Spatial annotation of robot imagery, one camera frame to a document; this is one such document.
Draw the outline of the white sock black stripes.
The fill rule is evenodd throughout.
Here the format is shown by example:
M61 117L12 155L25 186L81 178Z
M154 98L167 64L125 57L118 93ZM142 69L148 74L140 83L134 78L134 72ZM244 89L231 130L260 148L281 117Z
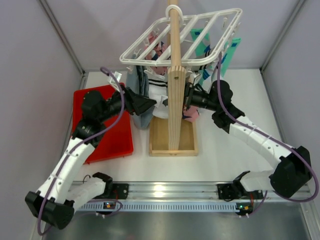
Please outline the white sock black stripes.
M156 100L152 114L160 119L167 119L169 116L168 105L163 105L164 100L168 100L168 82L166 80L148 79L150 99Z

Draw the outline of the white clip sock hanger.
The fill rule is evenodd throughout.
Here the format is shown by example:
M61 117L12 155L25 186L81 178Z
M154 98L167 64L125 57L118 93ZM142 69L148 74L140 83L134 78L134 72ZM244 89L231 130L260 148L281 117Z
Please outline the white clip sock hanger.
M119 57L124 65L149 66L149 67L171 67L171 66L205 66L218 60L219 55L224 55L232 46L232 39L236 34L243 10L240 8L230 8L214 12L202 14L183 15L182 10L176 4L169 5L165 10L165 17L154 21L127 50ZM211 30L219 17L226 19L233 16L232 20L223 22L223 32L217 43L213 45L209 53L202 58L191 58L205 35ZM181 43L197 24L198 21L205 20L205 26L191 42L189 48L181 55ZM156 60L147 60L145 57L153 50L153 48L170 34L170 43L164 53ZM172 63L175 56L178 56L178 63Z

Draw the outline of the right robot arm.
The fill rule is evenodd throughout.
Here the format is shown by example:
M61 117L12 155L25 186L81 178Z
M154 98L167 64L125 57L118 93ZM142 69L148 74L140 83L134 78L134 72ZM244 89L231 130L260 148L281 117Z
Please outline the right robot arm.
M303 146L294 148L257 127L243 111L232 103L233 92L224 80L214 81L209 92L197 84L185 84L183 104L213 112L214 124L241 140L262 156L271 170L244 171L233 180L239 195L253 191L273 191L291 199L313 177L310 152Z

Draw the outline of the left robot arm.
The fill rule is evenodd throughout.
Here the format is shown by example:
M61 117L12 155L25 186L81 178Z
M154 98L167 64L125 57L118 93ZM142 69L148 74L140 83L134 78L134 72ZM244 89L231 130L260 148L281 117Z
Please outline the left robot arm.
M121 119L124 112L141 115L156 104L156 100L119 87L109 99L97 90L88 91L81 105L82 119L69 139L60 161L35 192L28 192L25 202L38 222L64 229L75 212L95 197L109 197L113 179L97 172L81 186L70 187L87 158L99 146L108 130Z

